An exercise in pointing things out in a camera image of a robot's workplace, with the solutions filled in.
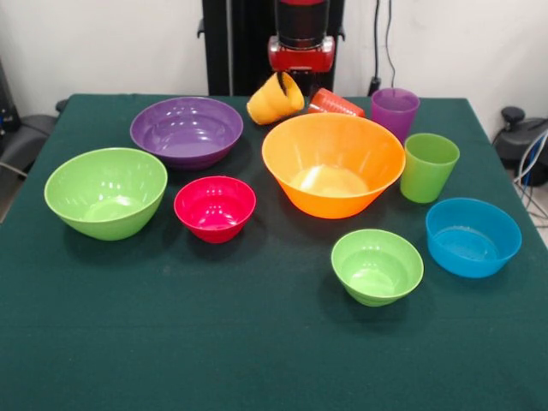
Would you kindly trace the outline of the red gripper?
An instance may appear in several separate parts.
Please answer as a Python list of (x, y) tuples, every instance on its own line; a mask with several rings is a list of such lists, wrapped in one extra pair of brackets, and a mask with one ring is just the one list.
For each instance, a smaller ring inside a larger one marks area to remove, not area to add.
[(326, 36), (319, 46), (310, 49), (292, 49), (281, 43), (278, 36), (270, 36), (267, 50), (271, 68), (277, 71), (278, 85), (286, 97), (289, 92), (284, 71), (327, 73), (335, 61), (332, 36)]

